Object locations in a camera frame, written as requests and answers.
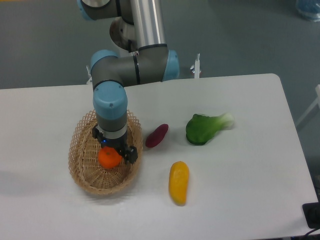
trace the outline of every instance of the wicker basket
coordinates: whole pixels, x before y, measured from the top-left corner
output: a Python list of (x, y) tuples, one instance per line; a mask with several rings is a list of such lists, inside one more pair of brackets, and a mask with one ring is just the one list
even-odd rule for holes
[(143, 138), (139, 120), (127, 112), (127, 144), (135, 146), (138, 158), (134, 164), (121, 163), (105, 169), (98, 162), (99, 142), (92, 137), (92, 128), (97, 124), (96, 113), (90, 111), (77, 124), (69, 150), (70, 174), (81, 188), (96, 195), (108, 195), (127, 187), (136, 176), (143, 151)]

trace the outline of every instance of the toy orange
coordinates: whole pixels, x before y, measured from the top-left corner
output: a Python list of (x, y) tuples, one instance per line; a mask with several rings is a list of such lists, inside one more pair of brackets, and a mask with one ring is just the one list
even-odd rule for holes
[(105, 146), (98, 153), (98, 161), (105, 169), (112, 169), (118, 166), (121, 160), (122, 156), (112, 147)]

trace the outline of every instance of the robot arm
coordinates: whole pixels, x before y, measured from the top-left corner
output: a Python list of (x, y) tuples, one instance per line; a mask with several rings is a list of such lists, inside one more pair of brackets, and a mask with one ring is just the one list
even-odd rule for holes
[(91, 19), (121, 15), (122, 24), (110, 29), (110, 33), (118, 31), (121, 37), (121, 33), (125, 35), (124, 29), (134, 28), (133, 38), (127, 40), (126, 36), (122, 36), (125, 39), (122, 46), (129, 52), (137, 51), (136, 54), (118, 57), (113, 51), (100, 50), (91, 58), (93, 106), (97, 117), (92, 135), (101, 147), (115, 148), (133, 164), (138, 154), (134, 146), (127, 145), (128, 99), (124, 87), (162, 82), (179, 76), (177, 53), (168, 50), (165, 41), (160, 2), (78, 0), (78, 5), (82, 15)]

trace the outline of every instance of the silver arm tube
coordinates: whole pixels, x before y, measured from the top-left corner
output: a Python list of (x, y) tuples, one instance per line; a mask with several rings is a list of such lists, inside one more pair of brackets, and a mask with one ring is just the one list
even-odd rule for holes
[(82, 0), (86, 5), (92, 8), (100, 8), (109, 3), (110, 0)]
[(138, 48), (165, 44), (160, 0), (131, 0)]

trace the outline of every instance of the purple sweet potato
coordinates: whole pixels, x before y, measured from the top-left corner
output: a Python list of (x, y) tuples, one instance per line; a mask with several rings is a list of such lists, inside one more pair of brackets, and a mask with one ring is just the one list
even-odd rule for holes
[(147, 148), (154, 148), (164, 139), (168, 132), (169, 125), (161, 124), (158, 126), (145, 140), (145, 146)]

